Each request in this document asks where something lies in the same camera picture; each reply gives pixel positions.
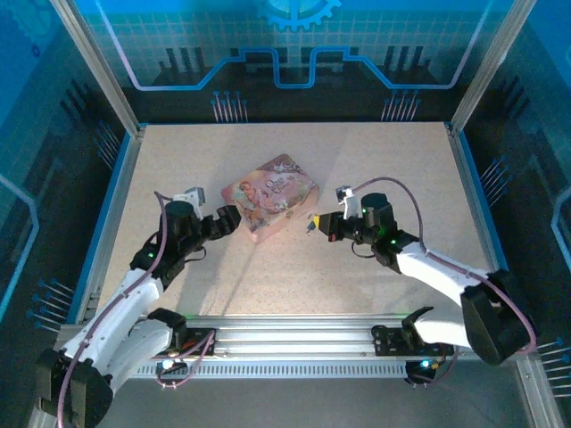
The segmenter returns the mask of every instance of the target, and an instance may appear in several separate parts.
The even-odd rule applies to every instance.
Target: pink tin box
[[[315,209],[318,186],[287,154],[259,167],[222,190],[242,215],[241,227],[260,243],[285,227],[288,219]]]

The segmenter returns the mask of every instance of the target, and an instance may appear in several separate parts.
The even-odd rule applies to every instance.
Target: robotic arm
[[[314,219],[329,242],[349,239],[352,245],[369,245],[382,266],[430,285],[457,305],[458,310],[425,307],[408,316],[401,335],[410,350],[430,343],[463,346],[494,366],[528,344],[533,350],[528,305],[510,272],[488,274],[430,251],[421,239],[397,227],[393,207],[382,193],[369,193],[359,204],[350,187],[336,192],[344,210]]]
[[[184,316],[157,309],[145,320],[137,320],[182,272],[190,253],[203,250],[207,241],[220,239],[237,229],[240,214],[236,207],[219,208],[219,218],[214,219],[201,213],[204,202],[200,188],[175,195],[165,207],[166,231],[161,223],[159,231],[137,252],[119,289],[97,316],[60,351],[42,353],[37,362],[40,409],[57,415],[64,376],[79,355],[77,365],[71,366],[70,393],[65,396],[63,417],[82,428],[95,427],[107,413],[115,392],[142,363],[164,351],[180,353],[191,339]],[[128,292],[150,270],[162,243],[164,251],[153,272]],[[121,295],[122,299],[113,304]],[[94,325],[93,335],[88,336]]]

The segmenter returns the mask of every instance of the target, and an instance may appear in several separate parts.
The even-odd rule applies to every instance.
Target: glass panel
[[[47,0],[0,3],[0,423],[70,308],[124,131]]]
[[[511,1],[77,5],[139,120],[195,123],[448,120]]]
[[[507,263],[533,298],[542,340],[571,340],[571,30],[566,0],[538,2],[468,122]],[[545,351],[557,350],[549,347]],[[562,353],[546,356],[560,358]],[[563,362],[549,368],[564,366]],[[568,383],[568,370],[560,372]],[[569,389],[554,389],[567,394]],[[571,421],[569,401],[565,403]]]

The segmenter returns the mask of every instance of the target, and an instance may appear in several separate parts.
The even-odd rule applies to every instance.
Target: beige table surface
[[[416,195],[429,248],[473,267],[488,268],[442,123],[323,123],[149,126],[137,159],[100,306],[128,263],[159,225],[153,190],[172,195],[204,188],[203,213],[224,205],[220,190],[282,152],[319,184],[318,212],[339,210],[335,189],[372,177],[399,178]],[[399,226],[414,235],[410,200],[390,183],[386,193]],[[425,284],[358,259],[349,242],[306,234],[307,218],[261,244],[244,231],[208,243],[151,309],[191,315],[402,314],[425,305],[451,307]]]

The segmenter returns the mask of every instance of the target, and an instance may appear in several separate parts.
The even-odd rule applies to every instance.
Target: cable
[[[63,377],[62,387],[60,389],[60,394],[58,397],[57,402],[57,425],[58,428],[64,428],[63,426],[63,406],[65,403],[65,394],[67,393],[68,387],[70,386],[70,379],[73,370],[75,369],[76,365],[79,362],[79,358],[83,351],[89,345],[89,340],[93,338],[95,330],[97,327],[103,322],[105,317],[112,311],[112,309],[117,306],[117,304],[124,299],[129,293],[133,292],[146,278],[148,278],[156,267],[159,265],[161,261],[162,254],[164,253],[164,249],[167,243],[167,212],[164,206],[164,201],[168,200],[169,198],[161,195],[158,192],[154,192],[154,195],[159,200],[159,205],[161,205],[161,226],[162,226],[162,239],[161,239],[161,247],[159,248],[159,252],[157,253],[157,257],[155,258],[153,264],[148,268],[146,272],[144,272],[132,285],[130,285],[125,292],[119,294],[112,302],[105,307],[105,309],[95,318],[94,323],[91,325],[91,328],[87,331],[86,337],[84,341],[79,345],[78,350],[76,351],[73,359],[70,362],[70,366],[68,367],[65,376]]]
[[[438,361],[438,366],[441,366],[442,364],[444,364],[446,362],[446,348],[444,348],[444,346],[445,346],[444,343],[440,343],[439,346],[440,346],[440,349],[443,350],[443,356],[440,358],[440,361]]]
[[[375,254],[370,254],[368,256],[365,256],[363,254],[357,254],[357,252],[355,252],[355,243],[356,242],[354,241],[351,243],[351,251],[353,251],[353,254],[355,254],[357,257],[361,259],[373,259],[375,257]]]
[[[200,357],[195,361],[195,363],[193,364],[193,368],[188,372],[188,374],[185,376],[184,379],[177,381],[177,382],[172,381],[171,384],[165,383],[161,377],[168,372],[161,371],[160,373],[157,374],[157,377],[155,379],[156,382],[160,386],[162,386],[162,388],[171,388],[173,390],[176,390],[179,386],[182,386],[185,383],[187,383],[188,381],[190,381],[194,377],[194,375],[196,374],[198,367],[200,367],[200,365],[202,364],[203,359],[206,356],[206,352],[208,352],[208,348],[211,346],[211,340],[213,337],[214,337],[214,331],[212,330],[211,332],[208,333],[208,335],[204,339],[199,341],[193,348],[186,351],[184,354],[180,354],[174,358],[165,358],[165,359],[182,359],[182,358],[192,354],[196,350],[199,350],[200,347],[204,345],[203,352],[200,354]]]
[[[527,334],[529,335],[529,345],[527,345],[527,347],[525,347],[524,349],[519,350],[517,354],[528,355],[535,351],[537,347],[537,337],[535,336],[534,328],[532,327],[531,323],[524,315],[524,313],[516,306],[513,300],[510,299],[506,293],[500,290],[500,288],[498,288],[496,284],[494,284],[488,278],[484,278],[483,276],[480,276],[475,272],[471,272],[469,270],[463,269],[462,267],[455,265],[454,263],[450,263],[448,260],[442,259],[430,251],[428,251],[426,255],[430,259],[440,263],[441,265],[444,265],[447,268],[455,270],[459,274],[470,276],[471,278],[474,278],[476,281],[479,281],[490,287],[493,290],[493,292],[495,292],[500,297],[500,299],[502,299],[504,303],[506,303],[506,305],[508,305],[508,307],[516,314],[516,316],[519,318],[519,320],[527,330]]]
[[[188,263],[188,262],[191,262],[191,261],[200,261],[200,260],[206,259],[206,254],[207,254],[206,248],[200,247],[197,251],[200,251],[200,250],[202,250],[202,251],[204,252],[204,254],[203,254],[203,256],[202,256],[201,258],[199,258],[199,259],[186,259],[186,260],[185,260],[185,264]]]
[[[454,366],[456,366],[456,362],[458,361],[458,356],[460,354],[460,349],[457,346],[456,349],[454,350],[454,355],[452,356],[452,361],[450,362],[450,364],[446,367],[446,369],[444,370],[444,373],[442,373],[439,377],[437,377],[434,380],[430,381],[431,385],[435,385],[437,383],[440,383],[446,376],[448,376],[452,370],[452,368]]]
[[[527,330],[527,334],[529,335],[529,345],[527,347],[525,347],[524,349],[519,350],[517,352],[517,354],[527,355],[527,354],[534,352],[535,348],[537,346],[537,337],[535,336],[534,328],[532,327],[531,323],[529,322],[527,317],[524,315],[524,313],[516,306],[516,304],[502,290],[500,290],[489,279],[484,278],[483,276],[480,276],[480,275],[478,275],[474,272],[471,272],[469,270],[466,270],[463,267],[459,267],[456,264],[449,262],[448,260],[444,260],[444,259],[436,256],[435,254],[431,253],[426,248],[425,243],[424,243],[424,227],[423,227],[423,223],[422,223],[422,215],[420,214],[420,208],[418,207],[418,203],[417,203],[416,198],[414,197],[414,194],[412,194],[412,192],[409,190],[409,188],[404,183],[402,183],[401,181],[397,180],[396,178],[392,178],[392,177],[377,177],[377,178],[373,178],[373,179],[363,183],[362,185],[358,185],[353,190],[353,193],[357,193],[359,190],[364,189],[368,185],[372,185],[373,183],[376,183],[377,181],[390,181],[392,183],[395,183],[395,184],[399,185],[400,187],[402,187],[402,189],[404,189],[404,191],[409,195],[410,200],[412,201],[412,204],[414,205],[414,209],[417,212],[417,217],[418,217],[418,243],[419,243],[422,251],[427,255],[427,257],[438,262],[438,263],[440,263],[443,266],[446,266],[447,268],[450,268],[450,269],[452,269],[452,270],[454,270],[454,271],[456,271],[462,275],[467,275],[471,278],[474,278],[476,281],[479,281],[483,284],[486,284],[488,287],[490,287],[500,297],[500,299],[502,299],[504,301],[504,303],[506,305],[508,305],[508,307],[514,312],[514,314],[516,314],[516,316],[519,318],[519,320],[521,321],[521,323],[524,325],[525,329]]]

